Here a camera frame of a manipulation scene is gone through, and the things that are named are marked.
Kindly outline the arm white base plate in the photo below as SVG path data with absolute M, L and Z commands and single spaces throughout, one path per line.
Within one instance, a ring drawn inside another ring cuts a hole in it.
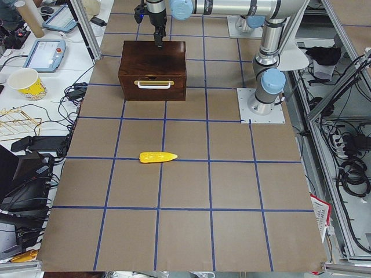
M 238 105 L 241 123 L 252 124 L 285 124 L 280 98 L 272 104 L 262 104 L 255 98 L 255 88 L 237 88 Z
M 227 16 L 230 38 L 261 39 L 264 16 Z

